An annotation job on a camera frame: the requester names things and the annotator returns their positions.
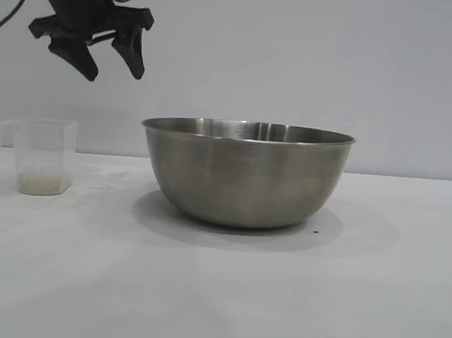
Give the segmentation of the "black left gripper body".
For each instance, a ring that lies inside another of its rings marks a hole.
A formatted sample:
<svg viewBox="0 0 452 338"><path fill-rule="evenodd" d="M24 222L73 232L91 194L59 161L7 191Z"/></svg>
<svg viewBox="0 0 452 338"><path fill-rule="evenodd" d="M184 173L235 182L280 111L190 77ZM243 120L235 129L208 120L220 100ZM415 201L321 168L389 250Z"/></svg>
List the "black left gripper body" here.
<svg viewBox="0 0 452 338"><path fill-rule="evenodd" d="M150 9L123 7L120 0L48 0L55 11L29 24L35 38L68 37L86 41L110 30L126 32L135 27L150 30L154 18Z"/></svg>

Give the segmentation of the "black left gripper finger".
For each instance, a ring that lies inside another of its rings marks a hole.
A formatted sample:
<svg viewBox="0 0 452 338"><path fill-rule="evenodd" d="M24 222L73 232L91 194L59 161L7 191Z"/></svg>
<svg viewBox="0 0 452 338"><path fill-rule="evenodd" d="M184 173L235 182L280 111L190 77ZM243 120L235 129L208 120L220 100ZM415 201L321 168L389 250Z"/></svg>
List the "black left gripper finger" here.
<svg viewBox="0 0 452 338"><path fill-rule="evenodd" d="M90 82L98 75L98 67L84 41L52 38L49 51L68 62Z"/></svg>
<svg viewBox="0 0 452 338"><path fill-rule="evenodd" d="M142 31L143 29L138 26L118 30L112 42L112 47L123 58L134 79L141 79L144 75Z"/></svg>

